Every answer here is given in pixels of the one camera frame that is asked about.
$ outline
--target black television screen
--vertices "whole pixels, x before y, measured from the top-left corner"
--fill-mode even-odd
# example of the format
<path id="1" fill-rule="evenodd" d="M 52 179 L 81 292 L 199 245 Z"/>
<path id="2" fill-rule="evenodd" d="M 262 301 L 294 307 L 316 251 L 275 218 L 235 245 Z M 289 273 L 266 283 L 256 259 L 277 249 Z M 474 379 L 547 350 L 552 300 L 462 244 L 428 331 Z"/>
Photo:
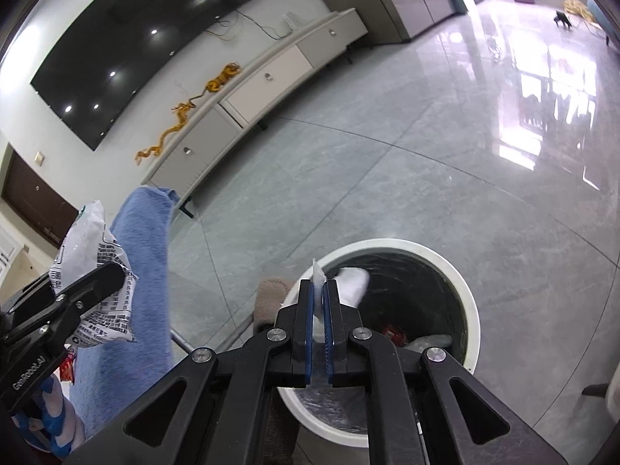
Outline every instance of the black television screen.
<path id="1" fill-rule="evenodd" d="M 221 16 L 249 0 L 94 0 L 32 86 L 94 150 L 135 94 Z"/>

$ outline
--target black trash bag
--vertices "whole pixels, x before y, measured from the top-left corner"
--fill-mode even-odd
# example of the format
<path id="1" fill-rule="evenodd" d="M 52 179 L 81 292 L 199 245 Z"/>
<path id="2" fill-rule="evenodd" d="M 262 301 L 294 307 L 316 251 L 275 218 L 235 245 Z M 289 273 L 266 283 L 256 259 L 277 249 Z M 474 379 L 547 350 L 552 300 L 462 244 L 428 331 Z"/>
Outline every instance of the black trash bag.
<path id="1" fill-rule="evenodd" d="M 359 267 L 370 274 L 368 289 L 358 306 L 365 327 L 379 334 L 399 329 L 408 341 L 434 334 L 452 336 L 448 352 L 463 363 L 467 330 L 456 292 L 426 262 L 403 253 L 373 253 L 345 260 L 326 271 L 333 278 L 343 267 Z M 314 344 L 312 382 L 296 395 L 310 414 L 334 429 L 368 433 L 365 389 L 332 388 L 325 374 L 323 344 Z"/>

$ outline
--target black dog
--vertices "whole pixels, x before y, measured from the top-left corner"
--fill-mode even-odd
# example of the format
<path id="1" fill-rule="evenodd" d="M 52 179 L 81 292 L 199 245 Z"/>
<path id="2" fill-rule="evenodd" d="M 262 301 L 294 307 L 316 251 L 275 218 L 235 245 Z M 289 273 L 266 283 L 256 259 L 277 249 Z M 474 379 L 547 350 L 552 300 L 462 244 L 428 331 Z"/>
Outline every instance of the black dog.
<path id="1" fill-rule="evenodd" d="M 556 26 L 559 26 L 558 22 L 562 21 L 563 26 L 566 28 L 568 25 L 568 29 L 572 28 L 571 22 L 568 20 L 568 16 L 564 12 L 560 12 L 559 10 L 556 12 L 556 16 L 553 18 L 556 22 Z"/>

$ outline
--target metal screw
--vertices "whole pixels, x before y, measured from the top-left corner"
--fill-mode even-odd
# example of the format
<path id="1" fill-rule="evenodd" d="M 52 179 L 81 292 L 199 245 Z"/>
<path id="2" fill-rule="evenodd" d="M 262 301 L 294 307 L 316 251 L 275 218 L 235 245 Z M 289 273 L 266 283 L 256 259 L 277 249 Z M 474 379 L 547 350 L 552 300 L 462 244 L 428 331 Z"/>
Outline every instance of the metal screw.
<path id="1" fill-rule="evenodd" d="M 286 331 L 282 329 L 271 329 L 267 332 L 267 339 L 270 341 L 283 341 L 286 339 Z"/>
<path id="2" fill-rule="evenodd" d="M 196 348 L 191 353 L 191 359 L 196 363 L 208 362 L 213 356 L 213 352 L 209 348 Z"/>
<path id="3" fill-rule="evenodd" d="M 371 335 L 373 335 L 373 331 L 365 327 L 358 327 L 357 329 L 353 329 L 353 337 L 359 339 L 360 341 L 370 339 Z"/>
<path id="4" fill-rule="evenodd" d="M 443 362 L 446 359 L 446 352 L 441 348 L 429 348 L 427 357 L 431 362 Z"/>

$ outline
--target brown door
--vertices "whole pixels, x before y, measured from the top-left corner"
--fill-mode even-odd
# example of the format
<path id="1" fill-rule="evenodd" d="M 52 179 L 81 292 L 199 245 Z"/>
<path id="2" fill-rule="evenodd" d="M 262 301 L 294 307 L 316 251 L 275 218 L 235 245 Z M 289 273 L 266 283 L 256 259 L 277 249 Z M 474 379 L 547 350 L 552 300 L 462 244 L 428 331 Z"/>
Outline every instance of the brown door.
<path id="1" fill-rule="evenodd" d="M 78 211 L 56 194 L 16 152 L 10 160 L 2 197 L 54 246 L 60 247 L 78 216 Z"/>

